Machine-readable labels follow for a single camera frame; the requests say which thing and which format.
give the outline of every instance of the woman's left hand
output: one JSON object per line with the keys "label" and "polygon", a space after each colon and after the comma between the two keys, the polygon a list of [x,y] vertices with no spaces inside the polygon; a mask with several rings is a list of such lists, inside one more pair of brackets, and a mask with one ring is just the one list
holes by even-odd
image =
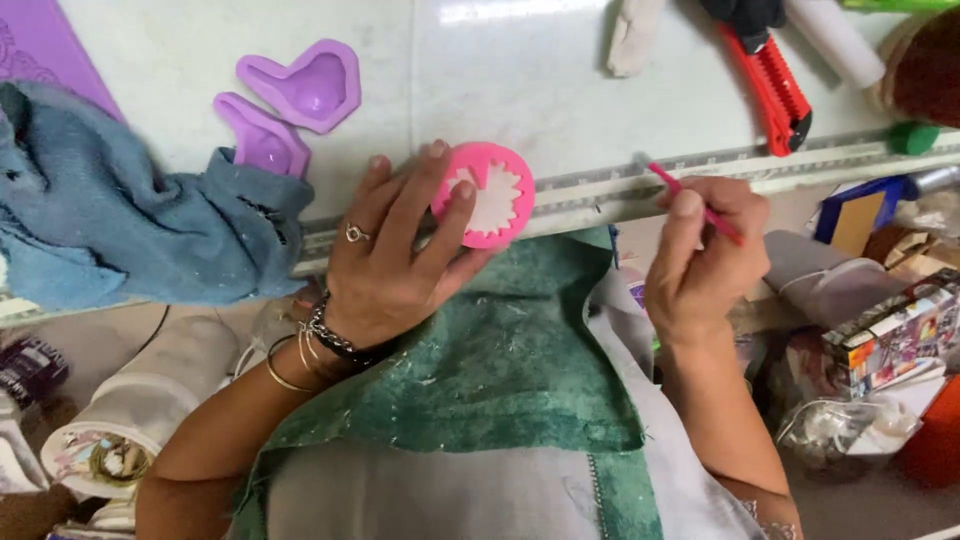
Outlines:
{"label": "woman's left hand", "polygon": [[[444,181],[450,149],[442,140],[423,149],[409,174],[392,176],[384,156],[367,177],[337,230],[326,285],[324,323],[358,349],[389,341],[433,314],[501,250],[458,256],[476,204],[476,188],[458,183],[443,223],[414,249],[417,229]],[[369,238],[349,241],[348,227]]]}

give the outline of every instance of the green towel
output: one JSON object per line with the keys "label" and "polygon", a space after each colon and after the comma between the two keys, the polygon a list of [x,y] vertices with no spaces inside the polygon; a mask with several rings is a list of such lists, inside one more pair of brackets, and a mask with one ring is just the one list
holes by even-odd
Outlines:
{"label": "green towel", "polygon": [[606,228],[516,242],[398,353],[287,417],[238,493],[237,519],[262,522],[269,479],[290,449],[349,437],[414,452],[595,454],[597,497],[615,506],[602,511],[607,533],[659,539],[643,426],[586,325],[588,296],[611,261]]}

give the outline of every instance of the red utility knife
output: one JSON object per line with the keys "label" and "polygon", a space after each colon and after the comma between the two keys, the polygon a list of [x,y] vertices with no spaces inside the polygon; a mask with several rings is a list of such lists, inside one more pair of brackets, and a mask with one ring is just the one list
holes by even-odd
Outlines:
{"label": "red utility knife", "polygon": [[750,51],[730,25],[720,26],[734,57],[750,79],[767,130],[770,152],[781,158],[789,156],[804,144],[810,132],[813,122],[810,104],[772,36],[767,34],[766,41]]}

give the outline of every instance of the purple mat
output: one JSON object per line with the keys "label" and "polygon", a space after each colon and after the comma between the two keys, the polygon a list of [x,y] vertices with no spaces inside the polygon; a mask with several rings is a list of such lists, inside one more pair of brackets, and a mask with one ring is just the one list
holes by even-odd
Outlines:
{"label": "purple mat", "polygon": [[0,81],[6,79],[66,86],[124,119],[57,0],[0,0]]}

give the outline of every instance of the pink silicone mold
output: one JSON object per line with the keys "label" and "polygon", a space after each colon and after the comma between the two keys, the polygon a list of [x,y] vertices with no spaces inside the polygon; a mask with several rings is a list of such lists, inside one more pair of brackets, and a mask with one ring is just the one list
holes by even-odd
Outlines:
{"label": "pink silicone mold", "polygon": [[315,43],[289,67],[247,55],[237,77],[280,113],[280,117],[325,135],[360,107],[360,61],[334,39]]}
{"label": "pink silicone mold", "polygon": [[[503,165],[506,172],[519,176],[513,188],[520,192],[513,201],[516,217],[510,219],[509,227],[500,228],[495,233],[484,233],[467,229],[463,245],[469,248],[488,249],[509,244],[530,221],[534,211],[536,187],[530,167],[516,152],[490,142],[468,142],[451,150],[450,166],[446,169],[444,183],[430,204],[433,215],[443,221],[446,206],[450,201],[450,182],[458,178],[458,171],[466,169],[474,179],[477,189],[487,188],[488,173],[491,166]],[[477,204],[481,204],[478,193]]]}
{"label": "pink silicone mold", "polygon": [[310,148],[296,130],[233,92],[217,94],[213,109],[236,136],[234,164],[303,178]]}

